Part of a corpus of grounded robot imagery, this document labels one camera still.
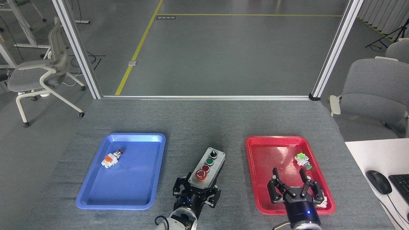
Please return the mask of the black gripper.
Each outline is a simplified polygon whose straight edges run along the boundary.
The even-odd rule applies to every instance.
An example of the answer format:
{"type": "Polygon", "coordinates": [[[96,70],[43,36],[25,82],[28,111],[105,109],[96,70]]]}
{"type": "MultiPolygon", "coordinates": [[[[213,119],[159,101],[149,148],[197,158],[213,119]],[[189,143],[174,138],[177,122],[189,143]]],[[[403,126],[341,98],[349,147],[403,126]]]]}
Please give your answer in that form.
{"type": "Polygon", "coordinates": [[[312,181],[305,169],[301,168],[299,174],[304,186],[301,190],[301,198],[297,198],[294,190],[280,180],[278,169],[274,167],[272,172],[272,179],[267,184],[270,200],[272,203],[284,202],[290,226],[320,226],[321,221],[315,205],[324,201],[324,195],[319,183],[312,181]],[[309,188],[312,189],[313,196],[308,194],[309,188]]]}
{"type": "Polygon", "coordinates": [[[205,204],[210,208],[215,208],[219,201],[221,190],[217,185],[204,190],[193,190],[189,179],[191,174],[186,177],[176,179],[173,187],[173,196],[177,205],[177,215],[189,220],[198,220],[205,204]]]}

